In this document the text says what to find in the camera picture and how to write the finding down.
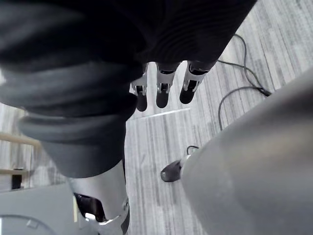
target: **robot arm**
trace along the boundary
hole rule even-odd
[[[95,22],[88,23],[88,12],[80,7],[49,1],[0,3],[5,78],[0,101],[28,111],[20,129],[40,140],[68,177],[82,215],[100,234],[105,227],[123,235],[129,223],[125,122],[136,106],[129,87],[143,71],[126,46],[97,43],[106,35]],[[109,40],[118,42],[120,36]]]
[[[0,102],[27,110],[20,129],[41,141],[101,235],[128,227],[125,122],[136,107],[130,83],[143,76],[143,64],[157,62],[157,104],[164,107],[177,65],[188,60],[180,100],[189,103],[254,3],[1,1]],[[138,96],[145,85],[145,76],[133,83]]]

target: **power cord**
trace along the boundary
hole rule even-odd
[[[223,60],[217,60],[217,61],[220,62],[220,63],[223,63],[223,64],[227,64],[227,65],[232,65],[232,66],[237,66],[237,67],[243,68],[243,69],[244,69],[244,72],[245,72],[245,77],[246,77],[246,79],[248,80],[248,82],[251,84],[251,86],[245,86],[245,87],[239,87],[239,88],[233,89],[233,90],[231,90],[230,92],[228,92],[228,93],[221,99],[220,104],[219,104],[219,109],[218,109],[218,119],[219,119],[220,130],[223,130],[222,121],[221,121],[221,108],[222,108],[222,104],[223,104],[223,102],[225,101],[225,99],[226,99],[227,97],[229,97],[231,94],[233,94],[233,93],[236,92],[236,91],[240,91],[240,90],[249,90],[249,89],[257,90],[258,92],[260,92],[261,94],[263,94],[263,95],[266,96],[266,97],[268,97],[268,96],[270,96],[270,95],[272,94],[269,90],[265,89],[265,88],[262,86],[262,84],[261,84],[261,82],[260,82],[258,76],[256,75],[256,73],[255,73],[252,69],[250,69],[250,68],[248,68],[248,67],[246,66],[246,54],[247,54],[247,49],[246,49],[246,42],[245,42],[244,38],[243,38],[242,36],[240,36],[239,34],[235,34],[234,36],[235,36],[235,37],[238,37],[238,38],[242,41],[242,43],[244,44],[244,49],[245,49],[245,51],[244,51],[244,64],[243,64],[243,65],[240,65],[240,64],[236,64],[236,63],[231,63],[231,62],[223,61]],[[248,76],[248,71],[253,75],[253,77],[254,77],[254,79],[255,79],[257,85],[255,85],[255,84],[250,80],[250,78],[249,78],[249,76]],[[199,147],[194,146],[194,145],[188,146],[188,147],[187,147],[187,154],[188,154],[188,155],[189,155],[189,149],[190,149],[190,148],[199,148]]]

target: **gray striped carpet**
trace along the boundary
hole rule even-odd
[[[238,34],[247,42],[247,65],[262,84],[275,91],[313,66],[312,0],[260,0]],[[243,63],[243,45],[233,38],[220,59]],[[246,86],[242,69],[217,63],[201,84],[193,102],[179,102],[186,63],[177,71],[169,105],[155,105],[156,66],[148,68],[148,109],[127,122],[126,171],[131,203],[130,235],[205,234],[193,216],[179,182],[166,184],[159,172],[169,162],[185,155],[188,145],[204,145],[219,132],[217,110],[230,90]],[[264,98],[255,91],[233,94],[222,106],[223,126],[257,105]],[[0,105],[0,131],[18,134],[16,121],[21,111]],[[24,145],[0,141],[0,168],[30,170],[24,187],[58,184],[57,173],[44,152]],[[5,179],[0,177],[0,184]]]

